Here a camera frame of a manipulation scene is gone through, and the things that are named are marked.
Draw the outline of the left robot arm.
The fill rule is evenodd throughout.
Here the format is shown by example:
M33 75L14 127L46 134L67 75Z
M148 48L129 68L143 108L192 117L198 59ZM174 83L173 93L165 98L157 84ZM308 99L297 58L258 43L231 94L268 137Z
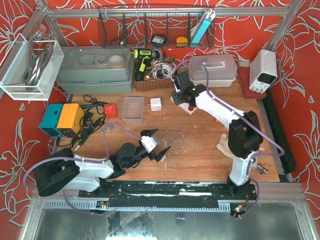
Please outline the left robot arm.
M126 142L107 159L82 157L69 148L56 152L32 170L38 194L48 197L62 190L91 193L100 187L102 179L116 179L145 158L161 161L170 147L155 152L160 145L156 132L156 129L141 131L138 146Z

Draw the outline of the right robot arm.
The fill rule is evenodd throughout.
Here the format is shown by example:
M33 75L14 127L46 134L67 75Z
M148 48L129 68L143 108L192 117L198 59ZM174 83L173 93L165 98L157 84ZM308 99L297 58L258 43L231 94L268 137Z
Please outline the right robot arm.
M250 184L250 168L258 153L263 137L258 116L227 104L203 84L194 85L188 73L171 78L175 91L171 93L175 105L189 104L219 120L228 130L228 148L233 155L232 169L227 185L233 197L245 192Z

